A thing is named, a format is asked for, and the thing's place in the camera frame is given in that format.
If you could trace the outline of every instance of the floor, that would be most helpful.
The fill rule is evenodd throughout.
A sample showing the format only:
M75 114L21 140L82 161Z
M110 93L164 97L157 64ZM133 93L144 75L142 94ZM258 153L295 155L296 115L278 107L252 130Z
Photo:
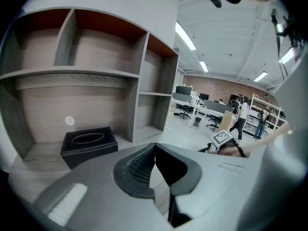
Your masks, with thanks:
M213 128L206 127L207 124L211 124L208 121L209 117L205 118L202 114L198 116L202 119L199 126L189 128L190 119L188 117L182 119L182 116L169 115L163 133L134 145L159 142L193 151L205 148L211 142L210 138L215 133L213 132ZM237 138L237 130L233 131L232 134ZM251 140L251 136L243 133L242 143ZM38 148L33 148L24 160L16 158L9 176L9 183L17 194L30 203L34 203L36 198L49 185L70 171L57 151L61 147L61 144L45 143L43 145L37 145ZM42 146L44 146L45 155L41 154L42 150L39 147ZM150 187L155 191L156 207L162 215L167 217L169 209L169 187L156 166L151 174Z

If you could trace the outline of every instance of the man in white shirt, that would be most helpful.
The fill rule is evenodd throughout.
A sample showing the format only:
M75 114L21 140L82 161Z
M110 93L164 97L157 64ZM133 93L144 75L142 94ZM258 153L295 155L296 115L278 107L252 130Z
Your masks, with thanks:
M222 99L220 99L218 103L225 105Z
M248 116L248 111L249 111L249 106L248 106L248 97L244 97L244 102L241 106L241 109L239 111L239 118L238 120L234 123L233 127L230 128L230 132L232 132L235 128L238 129L239 135L237 137L238 141L242 140L242 133L243 133L243 128L245 121Z

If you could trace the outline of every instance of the tissue box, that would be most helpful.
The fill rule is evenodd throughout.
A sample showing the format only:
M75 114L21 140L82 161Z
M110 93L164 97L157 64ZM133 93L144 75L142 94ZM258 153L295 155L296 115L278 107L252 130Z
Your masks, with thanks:
M89 159L117 151L110 127L104 127L66 133L60 155L73 169Z

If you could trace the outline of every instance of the trash bin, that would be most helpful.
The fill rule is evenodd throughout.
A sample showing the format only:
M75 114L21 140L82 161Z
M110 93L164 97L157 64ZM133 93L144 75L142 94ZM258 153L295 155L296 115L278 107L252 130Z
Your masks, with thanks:
M198 127L200 122L201 122L201 118L197 117L194 121L194 125Z

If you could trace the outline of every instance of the fluorescent light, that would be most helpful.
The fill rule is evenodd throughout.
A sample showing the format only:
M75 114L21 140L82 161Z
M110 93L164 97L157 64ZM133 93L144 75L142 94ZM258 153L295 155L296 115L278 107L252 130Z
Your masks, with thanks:
M262 74L259 75L259 77L257 77L254 82L258 82L259 80L261 80L262 78L264 78L266 75L268 75L267 72L262 72Z
M279 32L279 33L283 32L283 25L282 24L278 24L276 27L277 27L277 32Z
M199 62L205 72L208 72L205 62Z
M192 40L188 37L187 33L185 33L184 29L179 25L177 22L175 26L175 31L179 34L179 36L185 41L185 43L188 45L189 49L192 51L195 51L197 48L193 44Z
M293 48L291 48L279 61L280 63L285 64L289 60L291 60L295 56L295 51Z

